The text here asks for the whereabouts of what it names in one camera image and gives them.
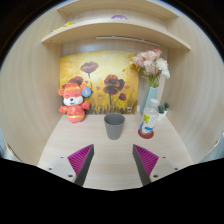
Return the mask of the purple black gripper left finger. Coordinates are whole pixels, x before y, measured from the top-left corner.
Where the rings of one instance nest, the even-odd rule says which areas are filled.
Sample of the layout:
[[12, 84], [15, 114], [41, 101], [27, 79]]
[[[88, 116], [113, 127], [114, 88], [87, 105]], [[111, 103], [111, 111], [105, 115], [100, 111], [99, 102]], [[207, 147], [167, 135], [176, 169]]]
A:
[[69, 156], [60, 156], [46, 170], [78, 186], [82, 186], [85, 182], [93, 156], [94, 145], [91, 144]]

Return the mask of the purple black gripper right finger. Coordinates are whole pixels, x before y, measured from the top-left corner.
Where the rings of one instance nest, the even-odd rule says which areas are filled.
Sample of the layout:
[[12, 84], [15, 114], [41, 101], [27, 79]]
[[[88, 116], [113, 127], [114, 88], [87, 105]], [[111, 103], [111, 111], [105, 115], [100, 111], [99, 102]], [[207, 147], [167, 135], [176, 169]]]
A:
[[178, 167], [168, 157], [159, 157], [136, 144], [133, 145], [132, 154], [143, 186], [178, 170]]

